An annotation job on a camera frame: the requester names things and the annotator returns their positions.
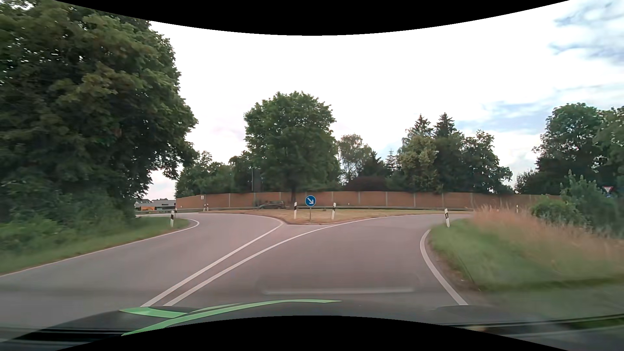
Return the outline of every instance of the green stripe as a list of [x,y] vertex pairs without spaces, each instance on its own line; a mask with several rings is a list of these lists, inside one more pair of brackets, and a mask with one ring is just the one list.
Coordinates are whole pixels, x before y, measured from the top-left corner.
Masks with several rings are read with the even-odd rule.
[[185,314],[189,314],[189,313],[193,313],[193,312],[213,310],[213,309],[220,309],[221,307],[228,307],[228,306],[232,306],[232,305],[237,305],[237,304],[227,304],[227,305],[206,307],[204,309],[195,310],[195,311],[192,311],[192,312],[165,311],[165,310],[153,309],[151,307],[134,307],[134,308],[131,308],[131,309],[123,309],[123,310],[120,310],[120,311],[121,312],[127,312],[127,313],[130,313],[130,314],[148,315],[150,317],[177,318],[177,317],[181,317],[181,316],[183,316]]
[[186,312],[174,312],[174,311],[165,311],[165,310],[157,310],[151,307],[134,307],[132,309],[123,309],[121,312],[127,312],[130,314],[139,314],[139,315],[148,315],[150,317],[163,317],[163,318],[176,318],[181,315],[187,314]]
[[279,303],[282,303],[282,302],[317,302],[317,303],[324,304],[324,303],[327,303],[327,302],[339,302],[339,301],[338,300],[302,299],[302,300],[276,300],[276,301],[256,302],[254,304],[239,305],[239,306],[226,307],[224,309],[212,310],[212,311],[207,311],[207,312],[202,312],[202,313],[197,313],[197,314],[189,314],[189,315],[185,315],[183,317],[177,317],[175,319],[165,320],[163,322],[156,323],[156,324],[150,325],[148,327],[135,330],[133,332],[127,332],[127,333],[125,333],[123,335],[130,335],[130,334],[135,334],[135,333],[147,332],[149,330],[162,329],[162,328],[169,327],[170,325],[179,324],[179,323],[183,323],[183,322],[188,322],[189,320],[193,320],[193,319],[209,317],[211,315],[216,315],[216,314],[224,314],[224,313],[232,312],[232,311],[236,311],[236,310],[250,309],[252,307],[279,304]]
[[213,306],[213,307],[206,307],[206,308],[204,308],[204,309],[194,310],[193,312],[189,312],[189,313],[195,313],[195,312],[199,312],[199,311],[206,311],[206,310],[219,309],[219,308],[221,308],[221,307],[228,307],[228,306],[234,306],[234,305],[238,305],[238,304],[227,304],[227,305],[219,305],[219,306]]

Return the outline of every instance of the grass verge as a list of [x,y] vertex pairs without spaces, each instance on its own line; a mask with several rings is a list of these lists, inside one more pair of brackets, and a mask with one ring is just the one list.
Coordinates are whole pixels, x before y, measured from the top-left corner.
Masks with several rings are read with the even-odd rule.
[[[292,210],[223,210],[208,213],[236,213],[236,214],[253,214],[264,215],[281,219],[290,224],[329,224],[345,222],[348,220],[388,217],[393,215],[414,215],[414,214],[444,214],[444,211],[438,210],[336,210],[334,219],[331,219],[331,209],[313,209],[301,208],[297,210],[297,219],[293,217]],[[449,211],[450,214],[468,214],[468,211]]]
[[494,304],[553,319],[624,314],[624,245],[527,213],[480,210],[431,247]]
[[38,265],[88,254],[109,247],[115,247],[137,240],[155,237],[188,226],[187,219],[176,219],[173,228],[168,217],[142,217],[132,228],[102,236],[88,235],[80,240],[67,242],[57,247],[33,250],[22,254],[0,255],[0,274],[35,267]]

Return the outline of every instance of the sky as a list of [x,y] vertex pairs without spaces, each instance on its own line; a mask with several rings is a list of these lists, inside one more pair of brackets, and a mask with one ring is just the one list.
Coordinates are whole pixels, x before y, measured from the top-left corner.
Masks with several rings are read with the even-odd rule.
[[[478,21],[350,36],[276,36],[152,22],[171,40],[180,95],[199,123],[187,139],[213,160],[245,150],[243,115],[278,91],[331,105],[334,136],[379,156],[419,114],[446,112],[468,136],[492,134],[515,176],[534,167],[546,117],[568,102],[624,105],[624,0],[568,0]],[[146,198],[173,199],[152,173]]]

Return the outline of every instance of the dry grass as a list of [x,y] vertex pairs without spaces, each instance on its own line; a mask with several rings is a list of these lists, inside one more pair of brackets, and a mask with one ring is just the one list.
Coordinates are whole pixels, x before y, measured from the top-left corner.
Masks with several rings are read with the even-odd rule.
[[[392,215],[413,215],[413,214],[443,214],[444,211],[435,210],[336,210],[334,220],[331,220],[331,209],[321,210],[298,209],[297,219],[293,219],[292,210],[224,210],[211,213],[237,213],[237,214],[254,214],[265,215],[281,219],[291,224],[327,224],[344,222],[348,220],[388,217]],[[466,214],[466,211],[449,211],[450,214],[459,213]]]
[[572,225],[549,224],[527,211],[483,208],[475,211],[472,223],[515,244],[526,258],[562,277],[624,274],[624,240],[599,237]]

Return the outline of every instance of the blue keep-right sign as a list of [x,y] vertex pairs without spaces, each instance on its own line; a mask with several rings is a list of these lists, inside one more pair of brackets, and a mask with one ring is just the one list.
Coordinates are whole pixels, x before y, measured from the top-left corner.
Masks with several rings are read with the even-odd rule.
[[316,198],[312,195],[308,195],[306,197],[306,205],[308,205],[309,207],[312,207],[316,204]]

